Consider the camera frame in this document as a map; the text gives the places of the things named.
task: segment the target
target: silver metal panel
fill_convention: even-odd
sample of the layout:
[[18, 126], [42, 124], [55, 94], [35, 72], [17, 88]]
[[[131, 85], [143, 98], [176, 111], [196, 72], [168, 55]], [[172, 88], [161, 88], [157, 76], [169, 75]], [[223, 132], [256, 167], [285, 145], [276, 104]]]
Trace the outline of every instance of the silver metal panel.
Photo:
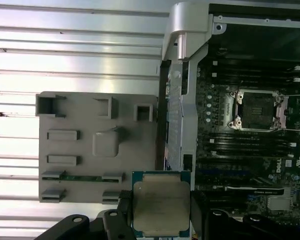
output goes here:
[[0, 104], [35, 105], [35, 95], [0, 94]]
[[39, 169], [37, 167], [0, 166], [0, 175], [37, 177], [39, 175]]
[[37, 51], [62, 51], [103, 54], [131, 54], [151, 55], [160, 57], [159, 47], [147, 46], [118, 46], [118, 45], [92, 45], [92, 44], [64, 44], [42, 42], [0, 41], [0, 49], [37, 50]]
[[39, 118], [0, 117], [0, 135], [39, 138]]
[[110, 33], [97, 35], [85, 34], [55, 34], [55, 33], [29, 33], [0, 31], [0, 40], [25, 41], [40, 43], [67, 43], [67, 44], [100, 44], [114, 46], [136, 46], [136, 47], [162, 47], [162, 37], [150, 38], [140, 36], [124, 36]]
[[0, 26], [163, 35], [165, 17], [0, 9]]
[[38, 148], [38, 139], [0, 137], [0, 155], [35, 157], [39, 155]]
[[0, 53], [0, 70], [159, 76], [160, 60]]
[[0, 104], [0, 112], [2, 113], [18, 113], [22, 115], [33, 115], [36, 113], [35, 105], [13, 105]]
[[[10, 116], [0, 117], [0, 238], [31, 239], [56, 219], [71, 214], [94, 219], [116, 207], [29, 200], [38, 199], [38, 181], [30, 180], [38, 177], [33, 96], [43, 91], [157, 96], [166, 16], [176, 2], [0, 1], [0, 112]], [[41, 218], [47, 222], [36, 221]]]
[[0, 0], [0, 5], [168, 14], [178, 0]]
[[[38, 186], [38, 181], [29, 180], [33, 184]], [[17, 186], [14, 190], [18, 192], [22, 188], [22, 185]], [[0, 216], [1, 217], [29, 217], [29, 218], [51, 218], [51, 219], [63, 219], [72, 214], [82, 214], [90, 218], [95, 219], [98, 213], [104, 210], [114, 209], [115, 205], [102, 205], [99, 203], [70, 203], [60, 202], [58, 204], [43, 203], [34, 200], [0, 200]]]
[[159, 81], [146, 80], [143, 77], [67, 77], [55, 76], [55, 73], [41, 74], [0, 74], [0, 91], [121, 93], [155, 96], [159, 93]]
[[300, 29], [300, 21], [275, 20], [275, 19], [257, 19], [257, 18], [241, 18], [241, 17], [217, 17], [213, 18], [214, 23], [220, 24], [239, 24], [264, 27], [280, 27]]
[[29, 221], [29, 220], [2, 220], [0, 219], [0, 228], [40, 228], [49, 229], [57, 224], [57, 221]]
[[0, 228], [0, 237], [35, 238], [45, 231], [41, 228]]
[[0, 179], [0, 196], [37, 198], [39, 185], [37, 180]]
[[[299, 4], [280, 3], [280, 2], [262, 2], [262, 1], [238, 1], [238, 0], [201, 0], [202, 2], [229, 4], [251, 7], [269, 7], [281, 9], [300, 9]], [[179, 0], [0, 0], [0, 5], [12, 6], [31, 6], [46, 8], [69, 8], [69, 9], [87, 9], [87, 10], [110, 10], [110, 11], [130, 11], [130, 12], [149, 12], [149, 13], [169, 13], [173, 4]]]
[[38, 168], [39, 160], [24, 158], [0, 158], [0, 167]]
[[172, 7], [162, 46], [162, 60], [171, 57], [178, 39], [179, 60], [190, 58], [212, 34], [212, 15], [206, 2], [180, 2]]

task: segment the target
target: white sticker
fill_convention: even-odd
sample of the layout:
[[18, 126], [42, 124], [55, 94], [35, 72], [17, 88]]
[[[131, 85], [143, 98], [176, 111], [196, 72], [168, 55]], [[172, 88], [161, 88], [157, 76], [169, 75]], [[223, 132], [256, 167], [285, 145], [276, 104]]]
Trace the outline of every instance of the white sticker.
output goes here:
[[291, 168], [292, 167], [292, 160], [285, 160], [285, 167]]

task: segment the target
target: green circuit board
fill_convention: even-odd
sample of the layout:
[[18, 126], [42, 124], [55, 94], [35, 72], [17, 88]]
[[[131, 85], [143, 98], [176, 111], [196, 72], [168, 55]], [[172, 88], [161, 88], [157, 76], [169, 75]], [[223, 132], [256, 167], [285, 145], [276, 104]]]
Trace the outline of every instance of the green circuit board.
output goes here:
[[300, 65], [212, 56], [197, 71], [195, 188], [233, 217], [300, 226]]

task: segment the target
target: screw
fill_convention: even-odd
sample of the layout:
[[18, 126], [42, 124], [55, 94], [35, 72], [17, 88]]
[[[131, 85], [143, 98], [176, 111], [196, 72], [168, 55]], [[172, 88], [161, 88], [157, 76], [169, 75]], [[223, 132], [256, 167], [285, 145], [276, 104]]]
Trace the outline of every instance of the screw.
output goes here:
[[74, 221], [75, 223], [81, 222], [82, 218], [81, 217], [76, 217], [75, 219], [73, 219], [72, 221]]

